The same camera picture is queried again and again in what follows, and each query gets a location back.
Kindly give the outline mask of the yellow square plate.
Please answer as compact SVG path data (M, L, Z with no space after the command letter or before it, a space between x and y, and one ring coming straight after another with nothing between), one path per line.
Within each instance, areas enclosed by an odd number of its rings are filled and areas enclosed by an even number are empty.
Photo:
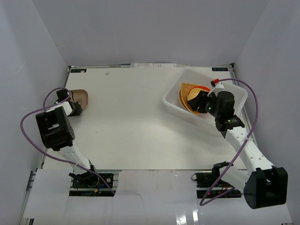
M195 97L197 97L198 94L200 93L200 91L203 91L203 90L198 89L198 88L195 88L195 89L192 88L187 95L187 100L189 101L189 100L192 100Z

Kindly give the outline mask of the brown square plate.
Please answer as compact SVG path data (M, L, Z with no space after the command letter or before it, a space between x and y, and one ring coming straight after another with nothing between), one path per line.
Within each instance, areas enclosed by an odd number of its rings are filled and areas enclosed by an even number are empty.
M88 106L89 95L86 90L78 89L71 90L71 102L76 103L81 106L82 110L85 110Z

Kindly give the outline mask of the orange woven fan-shaped plate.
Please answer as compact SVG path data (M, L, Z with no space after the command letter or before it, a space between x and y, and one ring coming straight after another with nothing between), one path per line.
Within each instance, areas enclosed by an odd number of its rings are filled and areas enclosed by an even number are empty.
M194 84L194 83L185 83L183 82L181 84L181 88L178 94L178 98L180 101L181 106L186 109L187 111L189 111L190 113L194 114L194 115L201 115L201 113L197 112L197 111L193 111L190 106L188 105L188 94L190 93L190 91L193 88L200 88L201 90L204 90L203 88L200 87L200 85L198 84Z

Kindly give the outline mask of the white plastic bin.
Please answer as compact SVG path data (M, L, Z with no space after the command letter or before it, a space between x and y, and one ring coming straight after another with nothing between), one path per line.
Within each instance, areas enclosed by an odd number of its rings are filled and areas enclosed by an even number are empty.
M211 68L214 75L185 67L163 97L169 113L193 124L223 131L244 126L240 116L248 97L244 88L223 81L223 68Z

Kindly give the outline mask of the red round plate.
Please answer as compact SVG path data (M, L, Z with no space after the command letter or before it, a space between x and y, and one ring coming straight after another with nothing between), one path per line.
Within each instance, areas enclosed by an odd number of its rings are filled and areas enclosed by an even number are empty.
M201 89L201 90L204 90L204 91L207 91L207 92L209 92L210 91L210 89L208 88L208 87L205 87L205 86L194 86L193 87L193 89L195 89L195 88L198 88L198 89Z

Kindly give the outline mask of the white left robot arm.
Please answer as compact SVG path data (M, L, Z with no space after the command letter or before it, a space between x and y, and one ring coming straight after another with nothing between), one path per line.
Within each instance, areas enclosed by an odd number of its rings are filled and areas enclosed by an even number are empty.
M88 187L94 187L99 182L99 175L94 165L73 143L75 133L69 117L80 116L87 106L87 92L80 90L83 97L75 98L75 91L56 88L57 101L55 105L36 115L37 126L44 146L60 154L59 161L71 165L73 171L69 174L75 181Z

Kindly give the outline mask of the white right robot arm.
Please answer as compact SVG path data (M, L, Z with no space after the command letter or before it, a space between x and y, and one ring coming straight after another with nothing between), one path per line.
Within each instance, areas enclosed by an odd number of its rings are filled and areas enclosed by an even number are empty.
M229 183L243 194L252 209L285 204L287 171L275 167L248 137L244 123L234 113L234 103L234 95L228 91L215 94L196 88L187 95L187 104L192 111L214 117L217 130L237 151L236 156L247 169L247 173L243 173L232 163L217 166L212 183L217 187Z

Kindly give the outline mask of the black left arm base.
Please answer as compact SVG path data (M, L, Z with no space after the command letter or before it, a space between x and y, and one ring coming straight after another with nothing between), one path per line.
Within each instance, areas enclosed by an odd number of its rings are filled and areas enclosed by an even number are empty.
M116 192L117 181L113 173L99 174L107 183L107 185L100 179L91 184L82 184L75 179L72 179L69 196L81 197L113 197Z

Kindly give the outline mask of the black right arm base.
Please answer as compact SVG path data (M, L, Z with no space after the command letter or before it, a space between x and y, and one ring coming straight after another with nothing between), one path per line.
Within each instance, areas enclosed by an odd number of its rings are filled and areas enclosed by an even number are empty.
M202 199L206 193L206 191L211 187L214 183L214 176L211 172L197 172L191 176L191 180L196 183L196 193L197 198ZM208 193L207 198L211 199L217 195L222 194L223 192L232 188L232 185L229 183L219 181L218 184ZM242 193L234 189L230 193L222 196L221 198L241 198Z

